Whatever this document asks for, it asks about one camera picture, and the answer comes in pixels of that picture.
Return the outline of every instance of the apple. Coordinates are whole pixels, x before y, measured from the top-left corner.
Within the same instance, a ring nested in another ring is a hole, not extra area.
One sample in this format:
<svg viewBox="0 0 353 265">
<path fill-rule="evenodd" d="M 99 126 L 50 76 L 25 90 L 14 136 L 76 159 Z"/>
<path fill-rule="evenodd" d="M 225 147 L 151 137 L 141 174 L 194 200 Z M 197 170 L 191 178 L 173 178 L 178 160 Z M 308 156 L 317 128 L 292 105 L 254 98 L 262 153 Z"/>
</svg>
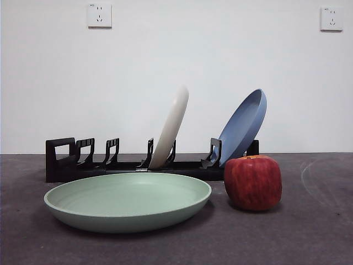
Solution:
<svg viewBox="0 0 353 265">
<path fill-rule="evenodd" d="M 282 195 L 280 167 L 274 159 L 263 155 L 228 160 L 224 185 L 234 205 L 244 210 L 268 210 Z"/>
</svg>

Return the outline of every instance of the electrical socket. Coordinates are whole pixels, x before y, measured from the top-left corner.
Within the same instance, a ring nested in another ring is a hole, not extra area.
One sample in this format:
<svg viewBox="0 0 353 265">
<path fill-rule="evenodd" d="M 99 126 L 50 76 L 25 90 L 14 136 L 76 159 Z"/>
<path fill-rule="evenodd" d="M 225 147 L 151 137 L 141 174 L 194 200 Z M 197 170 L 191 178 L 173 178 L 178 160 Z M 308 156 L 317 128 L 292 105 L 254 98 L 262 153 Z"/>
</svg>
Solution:
<svg viewBox="0 0 353 265">
<path fill-rule="evenodd" d="M 343 9 L 341 7 L 321 7 L 321 31 L 342 31 Z"/>
<path fill-rule="evenodd" d="M 89 4 L 87 26 L 89 28 L 111 28 L 111 4 Z"/>
</svg>

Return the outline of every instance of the mint green plate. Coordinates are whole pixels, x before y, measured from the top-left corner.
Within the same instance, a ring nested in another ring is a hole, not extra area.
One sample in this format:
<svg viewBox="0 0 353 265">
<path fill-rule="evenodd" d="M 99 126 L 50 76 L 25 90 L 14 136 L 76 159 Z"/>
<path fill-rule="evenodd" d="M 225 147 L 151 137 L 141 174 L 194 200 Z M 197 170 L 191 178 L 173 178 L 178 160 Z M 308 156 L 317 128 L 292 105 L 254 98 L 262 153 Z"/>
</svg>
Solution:
<svg viewBox="0 0 353 265">
<path fill-rule="evenodd" d="M 204 181 L 176 174 L 111 174 L 60 185 L 44 196 L 67 225 L 94 232 L 163 228 L 196 214 L 211 195 Z"/>
</svg>

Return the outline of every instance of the black dish rack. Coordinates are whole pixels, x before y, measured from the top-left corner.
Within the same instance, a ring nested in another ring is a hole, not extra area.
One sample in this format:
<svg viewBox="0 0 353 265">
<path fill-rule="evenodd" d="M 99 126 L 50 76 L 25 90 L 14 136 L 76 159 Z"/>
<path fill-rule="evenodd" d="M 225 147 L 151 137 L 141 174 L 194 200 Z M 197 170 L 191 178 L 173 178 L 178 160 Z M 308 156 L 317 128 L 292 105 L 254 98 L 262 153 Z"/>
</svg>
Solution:
<svg viewBox="0 0 353 265">
<path fill-rule="evenodd" d="M 153 153 L 153 138 L 148 140 L 146 159 L 142 161 L 120 162 L 118 160 L 119 138 L 108 140 L 105 147 L 105 158 L 102 162 L 94 162 L 94 138 L 78 140 L 63 138 L 47 140 L 45 142 L 45 169 L 47 182 L 70 182 L 82 178 L 134 172 L 159 172 L 181 174 L 205 181 L 223 180 L 224 168 L 220 167 L 222 141 L 211 138 L 210 153 L 205 159 L 199 161 L 174 161 L 176 141 L 172 147 L 167 161 L 159 169 L 148 169 Z M 68 156 L 57 159 L 55 147 L 69 146 Z M 79 162 L 81 148 L 90 146 L 90 153 L 83 162 Z M 110 157 L 110 149 L 115 147 L 115 152 Z M 211 158 L 214 147 L 217 148 L 215 158 Z M 259 141 L 254 140 L 247 149 L 247 155 L 259 154 Z"/>
</svg>

